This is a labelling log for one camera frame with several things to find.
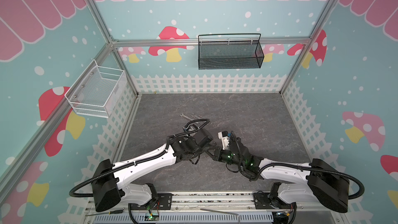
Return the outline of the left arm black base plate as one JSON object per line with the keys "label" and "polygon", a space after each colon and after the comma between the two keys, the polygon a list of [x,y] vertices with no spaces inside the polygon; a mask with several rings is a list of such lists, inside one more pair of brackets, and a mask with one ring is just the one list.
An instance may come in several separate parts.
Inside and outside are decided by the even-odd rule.
{"label": "left arm black base plate", "polygon": [[164,194],[158,194],[158,198],[156,201],[150,200],[149,203],[146,203],[144,205],[138,205],[138,204],[131,204],[131,209],[132,210],[171,210],[171,205],[172,205],[172,200],[173,200],[173,194],[170,193],[164,193]]}

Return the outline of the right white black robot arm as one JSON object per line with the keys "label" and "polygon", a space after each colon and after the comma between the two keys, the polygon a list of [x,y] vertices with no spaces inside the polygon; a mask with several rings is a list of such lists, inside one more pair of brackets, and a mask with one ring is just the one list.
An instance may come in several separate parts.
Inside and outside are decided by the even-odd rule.
{"label": "right white black robot arm", "polygon": [[310,163],[277,162],[255,156],[233,132],[220,132],[222,146],[207,154],[217,162],[237,166],[237,173],[250,181],[273,179],[270,201],[279,206],[294,202],[315,202],[339,213],[347,213],[349,200],[361,197],[364,184],[339,172],[321,159]]}

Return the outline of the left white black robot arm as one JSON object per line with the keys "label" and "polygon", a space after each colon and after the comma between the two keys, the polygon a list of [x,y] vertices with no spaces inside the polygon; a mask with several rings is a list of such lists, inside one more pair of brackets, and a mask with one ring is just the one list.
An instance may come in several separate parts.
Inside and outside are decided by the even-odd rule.
{"label": "left white black robot arm", "polygon": [[189,121],[183,132],[166,137],[161,147],[139,157],[111,163],[99,163],[92,178],[69,191],[73,198],[93,198],[97,212],[107,211],[119,203],[147,205],[157,199],[152,184],[134,185],[133,181],[163,167],[182,161],[197,164],[200,155],[211,148],[211,134],[205,130],[209,119]]}

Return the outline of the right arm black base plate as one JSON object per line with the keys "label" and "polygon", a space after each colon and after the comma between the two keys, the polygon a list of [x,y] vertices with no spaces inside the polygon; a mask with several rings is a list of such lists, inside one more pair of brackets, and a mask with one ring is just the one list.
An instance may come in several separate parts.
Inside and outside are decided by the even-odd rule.
{"label": "right arm black base plate", "polygon": [[277,196],[270,196],[269,193],[253,193],[256,209],[292,209],[291,204],[287,204]]}

